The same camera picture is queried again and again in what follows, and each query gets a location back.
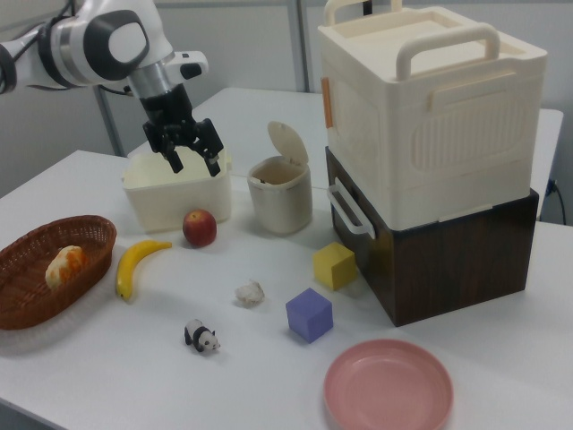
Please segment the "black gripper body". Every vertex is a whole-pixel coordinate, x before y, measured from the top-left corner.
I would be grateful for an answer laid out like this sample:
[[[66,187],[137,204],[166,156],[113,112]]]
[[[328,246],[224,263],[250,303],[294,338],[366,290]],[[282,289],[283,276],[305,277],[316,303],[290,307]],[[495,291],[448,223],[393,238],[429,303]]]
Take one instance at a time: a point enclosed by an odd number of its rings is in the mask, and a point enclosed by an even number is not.
[[[159,96],[142,99],[148,121],[143,125],[151,149],[165,155],[164,136],[175,146],[184,146],[201,153],[197,122],[192,117],[192,103],[183,84]]]

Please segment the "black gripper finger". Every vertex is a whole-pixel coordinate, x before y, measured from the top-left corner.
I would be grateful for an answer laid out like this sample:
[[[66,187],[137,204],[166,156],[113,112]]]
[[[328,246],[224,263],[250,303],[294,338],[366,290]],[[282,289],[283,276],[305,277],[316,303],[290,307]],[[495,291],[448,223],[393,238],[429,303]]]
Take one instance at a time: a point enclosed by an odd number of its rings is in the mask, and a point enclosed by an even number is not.
[[[218,164],[219,153],[224,149],[218,132],[209,118],[198,122],[195,125],[195,131],[200,154],[205,161],[206,167],[211,176],[216,176],[220,173]]]
[[[178,174],[184,168],[183,163],[176,152],[175,144],[169,136],[162,137],[160,152],[175,174]]]

